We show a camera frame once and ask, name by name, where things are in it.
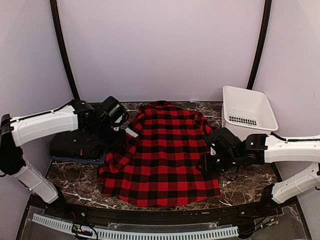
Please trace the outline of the red black plaid shirt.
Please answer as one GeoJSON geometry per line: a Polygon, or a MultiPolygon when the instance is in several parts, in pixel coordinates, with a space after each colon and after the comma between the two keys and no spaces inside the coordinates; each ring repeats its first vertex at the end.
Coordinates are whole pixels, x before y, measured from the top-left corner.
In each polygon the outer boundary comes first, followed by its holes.
{"type": "Polygon", "coordinates": [[[210,154],[206,117],[161,100],[141,106],[126,128],[125,149],[107,153],[97,174],[104,196],[137,207],[174,207],[221,195],[218,176],[197,169],[210,154]]]}

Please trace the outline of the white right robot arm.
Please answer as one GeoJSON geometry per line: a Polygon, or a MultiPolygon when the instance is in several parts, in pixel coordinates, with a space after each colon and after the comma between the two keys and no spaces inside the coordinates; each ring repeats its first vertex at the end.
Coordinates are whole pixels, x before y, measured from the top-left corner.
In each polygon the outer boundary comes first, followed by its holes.
{"type": "Polygon", "coordinates": [[[240,140],[227,128],[205,138],[211,153],[201,156],[197,169],[202,173],[222,173],[232,167],[249,167],[278,162],[310,162],[296,175],[263,189],[255,213],[266,217],[288,199],[305,191],[320,188],[320,137],[285,138],[275,133],[254,133],[240,140]]]}

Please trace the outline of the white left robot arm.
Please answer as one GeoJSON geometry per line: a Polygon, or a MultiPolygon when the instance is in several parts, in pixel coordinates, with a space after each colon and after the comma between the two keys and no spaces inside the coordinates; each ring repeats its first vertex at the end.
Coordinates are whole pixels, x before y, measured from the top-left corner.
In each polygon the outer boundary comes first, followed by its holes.
{"type": "Polygon", "coordinates": [[[38,139],[64,132],[87,130],[111,148],[124,147],[128,120],[125,107],[114,97],[92,106],[85,100],[73,99],[63,106],[26,116],[5,114],[0,121],[0,176],[12,176],[38,195],[60,218],[71,213],[58,187],[48,181],[24,158],[22,146],[38,139]]]}

